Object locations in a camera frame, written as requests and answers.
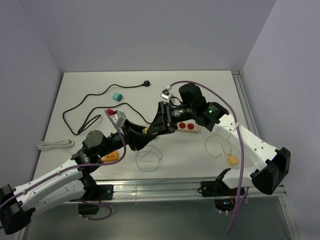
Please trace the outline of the small yellow plug adapter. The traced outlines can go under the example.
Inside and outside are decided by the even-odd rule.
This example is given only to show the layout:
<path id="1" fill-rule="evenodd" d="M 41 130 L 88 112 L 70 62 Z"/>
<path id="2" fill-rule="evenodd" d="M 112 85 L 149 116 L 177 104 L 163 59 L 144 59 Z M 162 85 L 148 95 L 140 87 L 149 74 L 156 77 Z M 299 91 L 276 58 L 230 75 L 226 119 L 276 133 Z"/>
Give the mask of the small yellow plug adapter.
<path id="1" fill-rule="evenodd" d="M 152 132 L 152 133 L 148 133 L 148 129 L 149 127 L 146 127 L 142 130 L 142 133 L 145 135 L 156 135 L 158 132 Z"/>

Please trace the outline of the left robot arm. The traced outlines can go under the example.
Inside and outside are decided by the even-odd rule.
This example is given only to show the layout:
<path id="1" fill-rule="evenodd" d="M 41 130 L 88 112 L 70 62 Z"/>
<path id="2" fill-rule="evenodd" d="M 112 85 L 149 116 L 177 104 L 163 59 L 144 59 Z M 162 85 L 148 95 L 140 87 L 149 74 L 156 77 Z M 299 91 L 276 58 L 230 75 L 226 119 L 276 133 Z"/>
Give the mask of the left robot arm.
<path id="1" fill-rule="evenodd" d="M 143 127 L 125 121 L 122 128 L 105 136 L 99 130 L 90 131 L 82 147 L 71 158 L 54 170 L 28 183 L 12 187 L 6 184 L 0 189 L 0 228 L 12 235 L 25 228 L 32 217 L 68 201 L 91 200 L 98 188 L 91 173 L 108 163 L 102 157 L 119 149 L 130 147 L 133 151 L 144 148 L 154 140 L 159 131 L 150 132 Z"/>

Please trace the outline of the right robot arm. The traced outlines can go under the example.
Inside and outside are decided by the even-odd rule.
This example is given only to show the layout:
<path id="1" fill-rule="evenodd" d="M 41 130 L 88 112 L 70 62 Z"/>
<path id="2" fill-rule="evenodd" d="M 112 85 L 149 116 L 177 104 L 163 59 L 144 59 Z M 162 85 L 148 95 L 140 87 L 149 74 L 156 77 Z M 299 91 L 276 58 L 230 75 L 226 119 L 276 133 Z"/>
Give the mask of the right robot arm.
<path id="1" fill-rule="evenodd" d="M 272 195 L 289 173 L 291 152 L 277 148 L 260 139 L 241 125 L 235 111 L 225 102 L 208 102 L 201 89 L 204 85 L 192 81 L 182 81 L 179 94 L 182 103 L 173 106 L 160 101 L 157 113 L 149 127 L 143 130 L 148 135 L 171 134 L 178 129 L 181 122 L 194 120 L 196 124 L 217 134 L 240 150 L 240 159 L 249 159 L 253 167 L 225 169 L 216 183 L 217 191 L 229 194 L 237 187 L 255 187 L 265 195 Z"/>

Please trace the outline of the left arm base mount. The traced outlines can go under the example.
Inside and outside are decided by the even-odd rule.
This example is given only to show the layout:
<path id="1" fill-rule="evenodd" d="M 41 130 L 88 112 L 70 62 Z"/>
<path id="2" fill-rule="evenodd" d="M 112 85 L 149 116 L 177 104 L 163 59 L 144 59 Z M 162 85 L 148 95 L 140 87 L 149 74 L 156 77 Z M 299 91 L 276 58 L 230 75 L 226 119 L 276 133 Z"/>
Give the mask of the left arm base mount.
<path id="1" fill-rule="evenodd" d="M 99 184 L 95 189 L 88 191 L 81 198 L 85 202 L 97 202 L 101 204 L 103 201 L 111 201 L 113 198 L 114 186 L 112 184 Z M 99 205 L 89 203 L 78 203 L 78 213 L 85 216 L 93 216 L 100 210 Z"/>

